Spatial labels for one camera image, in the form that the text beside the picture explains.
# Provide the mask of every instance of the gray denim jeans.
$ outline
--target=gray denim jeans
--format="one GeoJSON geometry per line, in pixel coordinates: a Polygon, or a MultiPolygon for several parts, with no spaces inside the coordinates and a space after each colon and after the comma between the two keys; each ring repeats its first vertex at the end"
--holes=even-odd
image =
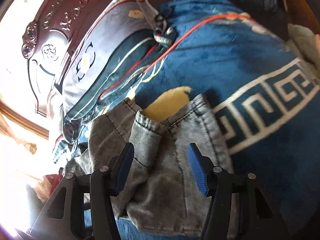
{"type": "MultiPolygon", "coordinates": [[[[188,145],[196,143],[202,155],[232,172],[225,139],[206,98],[198,95],[161,123],[124,100],[93,122],[89,150],[71,160],[66,172],[95,171],[119,155],[128,141],[134,145],[134,160],[124,190],[111,199],[115,218],[128,217],[143,232],[199,236],[211,198],[196,186],[187,160],[188,145]]],[[[228,238],[236,234],[236,213],[234,196],[228,238]]]]}

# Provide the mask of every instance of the carved rosette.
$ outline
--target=carved rosette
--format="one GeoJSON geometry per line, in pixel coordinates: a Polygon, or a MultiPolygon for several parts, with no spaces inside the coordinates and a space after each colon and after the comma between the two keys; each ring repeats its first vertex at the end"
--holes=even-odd
{"type": "Polygon", "coordinates": [[[30,59],[34,53],[37,43],[37,24],[31,22],[28,24],[24,35],[22,36],[22,55],[25,59],[30,59]]]}

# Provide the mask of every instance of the wooden furniture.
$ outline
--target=wooden furniture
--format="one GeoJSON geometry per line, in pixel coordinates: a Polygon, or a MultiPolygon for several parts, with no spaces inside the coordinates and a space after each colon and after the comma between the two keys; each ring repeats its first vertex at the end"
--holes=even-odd
{"type": "MultiPolygon", "coordinates": [[[[53,86],[61,91],[62,76],[82,38],[112,0],[45,0],[23,35],[22,54],[36,96],[36,112],[47,115],[53,86]]],[[[170,0],[149,0],[157,7],[170,0]]]]}

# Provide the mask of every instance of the wooden molding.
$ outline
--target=wooden molding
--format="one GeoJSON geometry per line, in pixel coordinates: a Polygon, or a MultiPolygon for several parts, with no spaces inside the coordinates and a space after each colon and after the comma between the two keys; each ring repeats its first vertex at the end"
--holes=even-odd
{"type": "Polygon", "coordinates": [[[31,122],[27,118],[23,117],[22,115],[18,114],[14,110],[12,110],[9,106],[7,106],[3,101],[0,100],[0,111],[1,113],[7,117],[12,122],[20,125],[24,129],[27,129],[38,136],[48,140],[49,139],[49,131],[40,125],[31,122]]]}

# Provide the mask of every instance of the metal screw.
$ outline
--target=metal screw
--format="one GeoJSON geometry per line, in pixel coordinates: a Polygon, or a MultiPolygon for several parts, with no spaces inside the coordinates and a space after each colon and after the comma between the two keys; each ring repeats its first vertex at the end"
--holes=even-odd
{"type": "Polygon", "coordinates": [[[69,172],[65,175],[66,179],[72,179],[73,178],[73,173],[72,172],[69,172]]]}
{"type": "Polygon", "coordinates": [[[109,167],[108,166],[101,166],[100,169],[99,169],[101,172],[106,172],[109,170],[109,167]]]}
{"type": "Polygon", "coordinates": [[[213,171],[214,171],[215,173],[220,173],[220,172],[222,171],[222,168],[219,167],[219,166],[216,166],[216,167],[213,168],[213,171]]]}
{"type": "Polygon", "coordinates": [[[255,179],[256,178],[256,175],[254,173],[249,173],[248,174],[248,178],[249,179],[255,179]]]}

